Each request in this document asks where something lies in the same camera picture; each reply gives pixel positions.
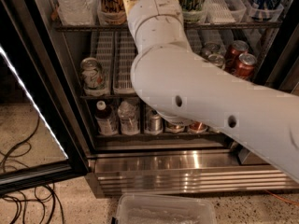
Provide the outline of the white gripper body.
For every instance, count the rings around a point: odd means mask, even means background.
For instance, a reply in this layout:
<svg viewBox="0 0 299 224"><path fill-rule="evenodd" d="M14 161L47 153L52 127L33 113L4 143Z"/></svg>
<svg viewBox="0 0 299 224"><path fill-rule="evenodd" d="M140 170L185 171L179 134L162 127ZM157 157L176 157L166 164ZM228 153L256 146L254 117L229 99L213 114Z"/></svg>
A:
<svg viewBox="0 0 299 224"><path fill-rule="evenodd" d="M127 19L139 53L165 44L191 49L177 0L140 0L130 9Z"/></svg>

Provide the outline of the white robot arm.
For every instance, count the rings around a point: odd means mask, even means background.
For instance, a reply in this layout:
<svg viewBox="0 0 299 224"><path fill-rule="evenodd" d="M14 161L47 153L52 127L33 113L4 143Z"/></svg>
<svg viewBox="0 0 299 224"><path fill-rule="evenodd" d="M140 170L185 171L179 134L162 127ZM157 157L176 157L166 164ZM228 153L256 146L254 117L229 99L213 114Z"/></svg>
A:
<svg viewBox="0 0 299 224"><path fill-rule="evenodd" d="M138 54L136 94L169 122L199 121L299 182L299 97L254 85L195 54L178 0L123 0Z"/></svg>

